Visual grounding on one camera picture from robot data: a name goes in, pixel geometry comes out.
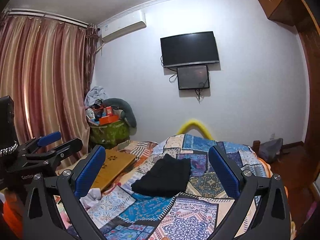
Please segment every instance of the pink curtain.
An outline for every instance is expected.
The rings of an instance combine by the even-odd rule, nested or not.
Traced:
[[[92,83],[98,40],[98,27],[90,24],[87,28],[84,42],[84,96],[89,92]]]
[[[14,100],[18,140],[56,130],[62,142],[78,137],[84,147],[62,162],[87,153],[89,125],[84,107],[86,30],[52,19],[7,16],[0,29],[0,97]]]

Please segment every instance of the air conditioner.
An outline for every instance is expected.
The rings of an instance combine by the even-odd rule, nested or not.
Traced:
[[[141,10],[135,11],[104,25],[101,31],[102,40],[107,43],[145,27],[147,27],[145,14]]]

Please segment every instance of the patchwork quilt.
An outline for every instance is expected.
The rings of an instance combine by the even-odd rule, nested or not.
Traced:
[[[89,216],[108,240],[207,239],[234,202],[226,195],[208,161],[208,151],[213,145],[219,145],[242,170],[248,169],[256,176],[272,175],[268,165],[258,159],[248,146],[180,134],[156,145],[141,165],[123,176],[110,193],[104,194],[101,201],[87,211]],[[186,192],[172,198],[133,192],[131,184],[165,154],[177,159],[191,159]],[[237,236],[247,230],[258,201],[259,197],[256,197],[252,202]],[[76,235],[72,226],[68,232]]]

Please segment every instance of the small monitor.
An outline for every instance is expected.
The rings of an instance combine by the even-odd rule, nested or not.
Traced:
[[[209,88],[209,72],[206,65],[177,68],[178,88],[204,89]]]

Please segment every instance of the television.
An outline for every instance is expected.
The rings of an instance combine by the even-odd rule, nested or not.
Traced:
[[[213,32],[170,36],[160,42],[163,67],[219,62]]]
[[[179,90],[210,87],[209,72],[206,65],[178,67],[177,78]]]

